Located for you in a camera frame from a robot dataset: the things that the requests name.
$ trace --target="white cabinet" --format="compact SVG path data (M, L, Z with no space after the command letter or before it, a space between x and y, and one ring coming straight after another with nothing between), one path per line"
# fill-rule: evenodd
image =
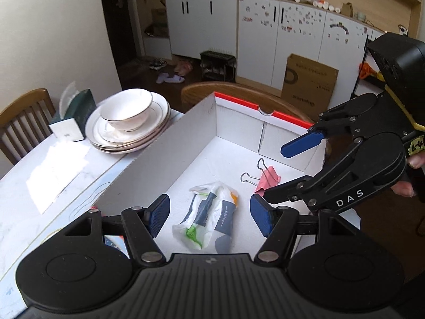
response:
M200 58L215 49L236 55L236 0L166 0L171 52Z
M279 1L239 0L237 75L271 86Z
M207 0L207 4L205 50L236 56L237 0Z
M291 54L318 60L325 18L325 11L284 1L280 2L272 87L282 90L286 62Z
M372 29L334 13L326 14L319 62L338 70L338 78L328 108L351 97L363 60L366 37Z
M198 29L199 15L207 10L206 0L166 0L171 52L199 58L202 52L202 32Z

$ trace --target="chair back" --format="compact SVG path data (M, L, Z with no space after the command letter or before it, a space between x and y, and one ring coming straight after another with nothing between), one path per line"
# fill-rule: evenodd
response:
M3 110L0 150L13 165L52 134L48 124L54 114L55 108L46 89L27 92Z

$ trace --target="finger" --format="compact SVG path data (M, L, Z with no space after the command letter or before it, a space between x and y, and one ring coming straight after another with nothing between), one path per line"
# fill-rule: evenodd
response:
M407 162L414 169L420 168L425 165L425 152L419 152L416 155L409 157Z
M391 187L391 189L394 193L406 198L411 198L415 195L411 183L406 181L398 181L394 186Z

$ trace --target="white wall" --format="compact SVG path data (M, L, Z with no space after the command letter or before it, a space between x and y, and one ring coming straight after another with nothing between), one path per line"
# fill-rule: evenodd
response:
M74 80L97 102L121 90L101 0L0 0L0 111L38 87L57 107Z

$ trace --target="white table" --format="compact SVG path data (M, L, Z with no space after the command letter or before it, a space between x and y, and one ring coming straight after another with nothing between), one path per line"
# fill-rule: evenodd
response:
M182 116L182 113L172 111L172 122ZM48 137L0 180L0 319L14 318L25 309L15 283L16 267L22 258L56 230L88 210L111 182L143 152L110 155L90 146L85 157L88 164L56 201L40 214L30 197L26 180L56 142L54 135ZM88 140L79 143L90 145Z

